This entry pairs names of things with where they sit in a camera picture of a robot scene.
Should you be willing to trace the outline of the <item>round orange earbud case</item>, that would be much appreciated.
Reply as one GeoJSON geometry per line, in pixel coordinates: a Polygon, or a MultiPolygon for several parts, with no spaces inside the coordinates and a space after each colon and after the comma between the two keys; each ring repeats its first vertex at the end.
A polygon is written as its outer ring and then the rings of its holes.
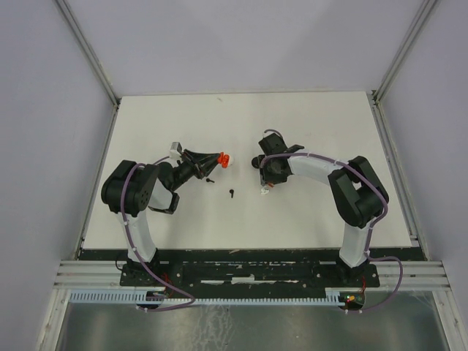
{"type": "Polygon", "coordinates": [[[228,168],[230,165],[231,157],[225,152],[221,152],[217,159],[217,162],[221,165],[222,168],[228,168]]]}

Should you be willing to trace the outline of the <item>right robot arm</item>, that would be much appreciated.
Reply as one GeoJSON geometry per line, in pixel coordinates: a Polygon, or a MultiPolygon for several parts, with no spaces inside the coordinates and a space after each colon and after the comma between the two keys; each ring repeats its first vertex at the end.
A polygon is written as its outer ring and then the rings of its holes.
{"type": "Polygon", "coordinates": [[[330,187],[336,210],[344,221],[344,236],[336,259],[336,279],[352,286],[369,264],[374,226],[388,213],[389,196],[367,158],[347,162],[288,147],[271,130],[259,142],[263,153],[252,160],[263,187],[283,184],[290,176],[303,176],[330,187]]]}

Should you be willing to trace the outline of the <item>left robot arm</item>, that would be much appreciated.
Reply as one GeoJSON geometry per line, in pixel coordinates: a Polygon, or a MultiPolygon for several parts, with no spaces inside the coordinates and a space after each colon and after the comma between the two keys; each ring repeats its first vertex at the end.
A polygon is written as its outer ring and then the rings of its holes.
{"type": "Polygon", "coordinates": [[[127,260],[121,268],[122,285],[153,285],[162,277],[159,252],[151,237],[147,211],[174,214],[177,190],[192,178],[207,179],[226,168],[230,155],[204,154],[175,144],[168,156],[153,163],[123,160],[105,180],[101,200],[118,216],[127,241],[127,260]]]}

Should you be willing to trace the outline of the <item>round black earbud case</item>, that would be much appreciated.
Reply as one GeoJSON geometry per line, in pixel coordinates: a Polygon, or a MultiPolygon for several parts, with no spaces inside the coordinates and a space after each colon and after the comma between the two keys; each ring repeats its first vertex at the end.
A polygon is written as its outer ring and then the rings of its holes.
{"type": "Polygon", "coordinates": [[[254,169],[258,169],[260,167],[260,161],[257,157],[252,159],[251,164],[254,169]]]}

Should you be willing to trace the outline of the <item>round white earbud case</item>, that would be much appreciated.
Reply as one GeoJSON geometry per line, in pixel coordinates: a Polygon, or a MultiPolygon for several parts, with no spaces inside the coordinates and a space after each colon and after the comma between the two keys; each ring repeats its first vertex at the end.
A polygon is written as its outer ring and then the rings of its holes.
{"type": "Polygon", "coordinates": [[[234,163],[234,158],[232,156],[230,156],[229,154],[225,154],[224,158],[223,158],[222,167],[223,168],[228,168],[233,163],[234,163]]]}

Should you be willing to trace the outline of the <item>right controller board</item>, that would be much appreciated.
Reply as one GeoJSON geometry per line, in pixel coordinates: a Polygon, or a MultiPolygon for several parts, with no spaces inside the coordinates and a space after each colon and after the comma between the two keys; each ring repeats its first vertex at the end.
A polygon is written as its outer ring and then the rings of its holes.
{"type": "Polygon", "coordinates": [[[363,293],[345,293],[344,294],[344,309],[360,310],[365,304],[365,295],[363,293]]]}

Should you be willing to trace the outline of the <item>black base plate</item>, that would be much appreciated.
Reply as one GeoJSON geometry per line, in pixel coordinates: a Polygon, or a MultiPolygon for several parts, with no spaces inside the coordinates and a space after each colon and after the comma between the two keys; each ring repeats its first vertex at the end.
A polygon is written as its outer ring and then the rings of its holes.
{"type": "Polygon", "coordinates": [[[346,277],[334,262],[320,261],[162,261],[159,277],[178,287],[202,284],[300,283],[311,287],[379,287],[375,265],[366,265],[356,275],[346,277]]]}

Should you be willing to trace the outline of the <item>left aluminium corner post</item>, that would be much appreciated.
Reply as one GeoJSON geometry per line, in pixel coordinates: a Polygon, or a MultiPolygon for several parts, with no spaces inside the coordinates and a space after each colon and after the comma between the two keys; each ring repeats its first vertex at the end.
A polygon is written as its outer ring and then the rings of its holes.
{"type": "Polygon", "coordinates": [[[72,36],[75,38],[78,47],[84,55],[85,60],[90,66],[91,71],[94,73],[96,79],[98,80],[102,89],[106,93],[108,99],[114,107],[118,107],[121,99],[114,91],[112,84],[110,83],[110,80],[108,79],[100,60],[94,52],[91,43],[88,41],[79,23],[78,17],[74,14],[72,10],[71,4],[65,0],[54,0],[53,3],[57,6],[59,12],[61,13],[61,16],[63,17],[69,30],[71,31],[72,36]]]}

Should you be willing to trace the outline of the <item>aluminium corner post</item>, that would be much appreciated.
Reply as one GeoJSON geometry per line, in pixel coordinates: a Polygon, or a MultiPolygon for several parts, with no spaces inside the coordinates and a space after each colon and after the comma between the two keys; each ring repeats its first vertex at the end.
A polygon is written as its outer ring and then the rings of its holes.
{"type": "Polygon", "coordinates": [[[411,24],[409,25],[409,28],[407,29],[404,38],[390,63],[390,66],[386,70],[379,87],[373,91],[372,96],[376,105],[382,102],[390,91],[394,80],[409,57],[419,36],[423,33],[423,30],[437,9],[439,3],[439,0],[424,0],[420,3],[420,6],[413,17],[411,24]]]}
{"type": "Polygon", "coordinates": [[[91,43],[88,41],[79,23],[78,17],[74,14],[72,10],[71,4],[65,0],[54,0],[53,3],[57,6],[59,12],[61,13],[61,16],[63,17],[69,30],[71,31],[72,36],[75,38],[78,47],[84,55],[85,60],[90,66],[91,71],[94,73],[96,79],[98,80],[102,89],[106,93],[108,99],[114,107],[118,107],[121,99],[114,91],[112,84],[110,83],[110,80],[108,79],[100,60],[94,52],[91,43]]]}

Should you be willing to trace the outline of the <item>aluminium frame rail front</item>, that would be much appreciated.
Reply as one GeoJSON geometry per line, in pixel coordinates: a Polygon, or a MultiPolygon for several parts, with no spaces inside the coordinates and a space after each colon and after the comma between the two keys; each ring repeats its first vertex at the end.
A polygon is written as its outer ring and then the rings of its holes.
{"type": "MultiPolygon", "coordinates": [[[[390,292],[396,286],[399,267],[395,262],[375,264],[380,285],[366,285],[369,292],[390,292]]],[[[121,273],[111,261],[63,261],[56,274],[58,289],[121,289],[121,273]]],[[[406,261],[403,263],[401,291],[450,291],[451,286],[440,261],[406,261]]]]}

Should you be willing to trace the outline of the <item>right aluminium corner post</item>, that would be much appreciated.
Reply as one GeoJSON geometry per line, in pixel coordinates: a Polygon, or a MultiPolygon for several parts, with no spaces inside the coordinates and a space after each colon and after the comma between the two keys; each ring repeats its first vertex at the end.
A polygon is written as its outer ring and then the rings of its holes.
{"type": "Polygon", "coordinates": [[[372,96],[376,105],[382,102],[390,91],[394,80],[409,57],[419,36],[423,33],[423,30],[437,9],[439,3],[439,0],[424,0],[420,3],[420,6],[413,17],[411,24],[409,25],[409,28],[407,29],[404,38],[390,63],[390,66],[386,70],[379,87],[373,91],[372,96]]]}

